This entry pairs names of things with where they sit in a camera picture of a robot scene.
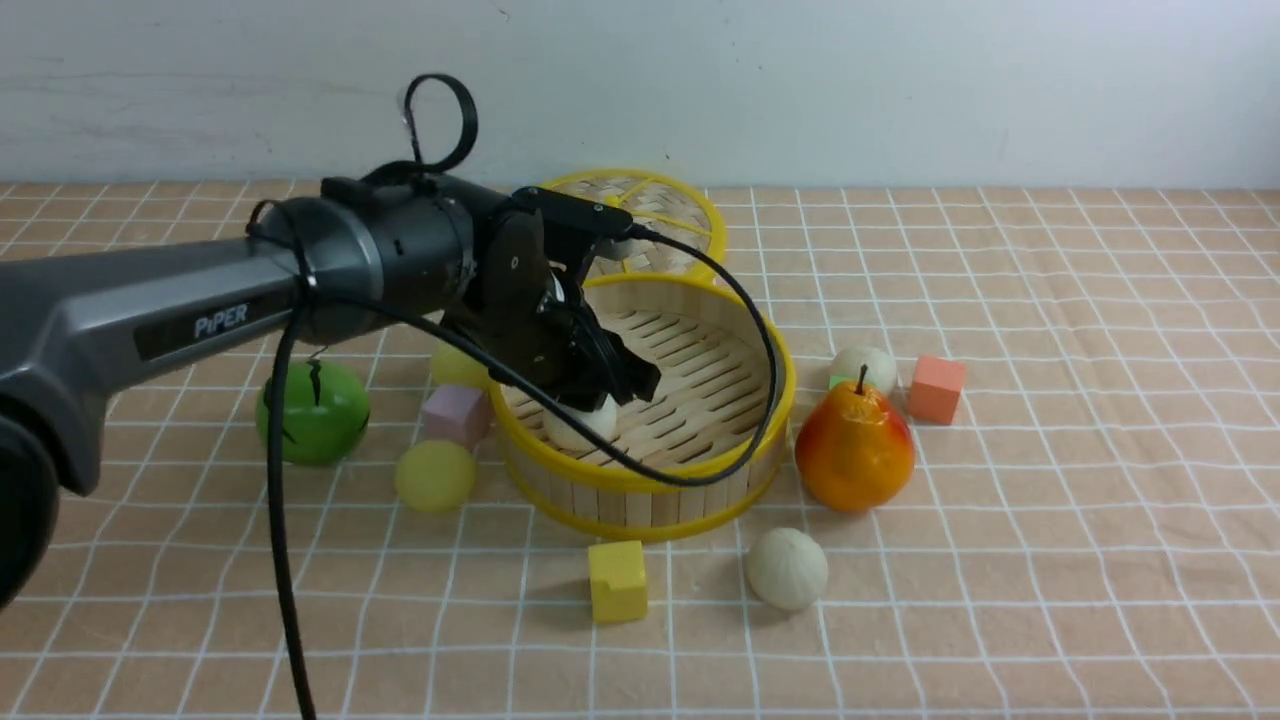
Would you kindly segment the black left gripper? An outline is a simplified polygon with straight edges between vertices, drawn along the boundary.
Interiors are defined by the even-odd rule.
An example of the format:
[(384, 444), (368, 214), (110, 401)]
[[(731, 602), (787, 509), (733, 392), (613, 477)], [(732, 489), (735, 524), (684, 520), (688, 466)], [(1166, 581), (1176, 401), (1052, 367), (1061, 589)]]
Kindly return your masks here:
[(508, 210), (484, 232), (477, 274), (445, 324), (493, 356), (502, 384), (521, 380), (571, 409), (654, 400), (658, 365), (605, 331), (581, 290), (552, 265), (540, 211)]

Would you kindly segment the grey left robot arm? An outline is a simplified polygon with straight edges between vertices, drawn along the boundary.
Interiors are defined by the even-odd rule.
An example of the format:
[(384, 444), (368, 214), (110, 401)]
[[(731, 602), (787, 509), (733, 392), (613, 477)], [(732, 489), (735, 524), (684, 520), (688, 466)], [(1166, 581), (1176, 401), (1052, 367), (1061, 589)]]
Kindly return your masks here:
[(566, 193), (397, 161), (328, 178), (241, 237), (4, 263), (3, 602), (42, 559), (60, 493), (97, 487), (109, 400), (280, 329), (312, 291), (442, 313), (499, 363), (497, 380), (568, 407), (650, 401), (659, 369), (600, 327), (581, 288), (632, 224)]

